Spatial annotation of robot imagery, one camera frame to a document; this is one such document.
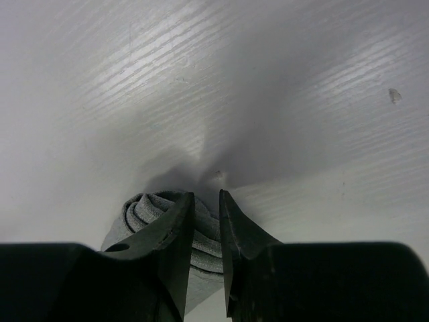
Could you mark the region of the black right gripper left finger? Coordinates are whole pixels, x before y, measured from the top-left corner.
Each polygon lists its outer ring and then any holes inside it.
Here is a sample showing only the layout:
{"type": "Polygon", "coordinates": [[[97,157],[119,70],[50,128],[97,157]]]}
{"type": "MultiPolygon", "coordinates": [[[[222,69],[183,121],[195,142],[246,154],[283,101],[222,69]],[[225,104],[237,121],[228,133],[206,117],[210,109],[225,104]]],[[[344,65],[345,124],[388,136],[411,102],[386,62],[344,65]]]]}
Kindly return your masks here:
{"type": "Polygon", "coordinates": [[[194,195],[104,252],[82,244],[2,244],[2,321],[182,321],[194,195]]]}

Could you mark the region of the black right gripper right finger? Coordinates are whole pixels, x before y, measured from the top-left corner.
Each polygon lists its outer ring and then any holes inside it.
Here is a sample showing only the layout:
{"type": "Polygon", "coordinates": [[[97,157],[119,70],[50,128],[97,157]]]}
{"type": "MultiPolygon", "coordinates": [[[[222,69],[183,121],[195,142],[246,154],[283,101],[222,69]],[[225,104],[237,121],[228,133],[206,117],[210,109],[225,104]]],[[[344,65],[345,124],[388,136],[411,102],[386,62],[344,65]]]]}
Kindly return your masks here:
{"type": "Polygon", "coordinates": [[[219,193],[233,321],[427,321],[428,273],[397,242],[285,244],[219,193]]]}

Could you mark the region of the grey cloth napkin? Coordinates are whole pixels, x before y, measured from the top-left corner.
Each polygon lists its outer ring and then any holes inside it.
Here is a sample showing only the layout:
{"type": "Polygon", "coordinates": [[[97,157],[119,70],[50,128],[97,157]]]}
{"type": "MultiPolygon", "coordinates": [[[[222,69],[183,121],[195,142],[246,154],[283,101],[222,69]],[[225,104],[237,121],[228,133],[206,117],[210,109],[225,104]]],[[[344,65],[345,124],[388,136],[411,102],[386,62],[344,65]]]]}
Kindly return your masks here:
{"type": "MultiPolygon", "coordinates": [[[[102,243],[102,251],[159,219],[183,194],[182,191],[159,191],[131,197],[114,220],[102,243]]],[[[194,198],[194,202],[194,239],[185,313],[191,312],[223,287],[219,216],[198,197],[194,198]]]]}

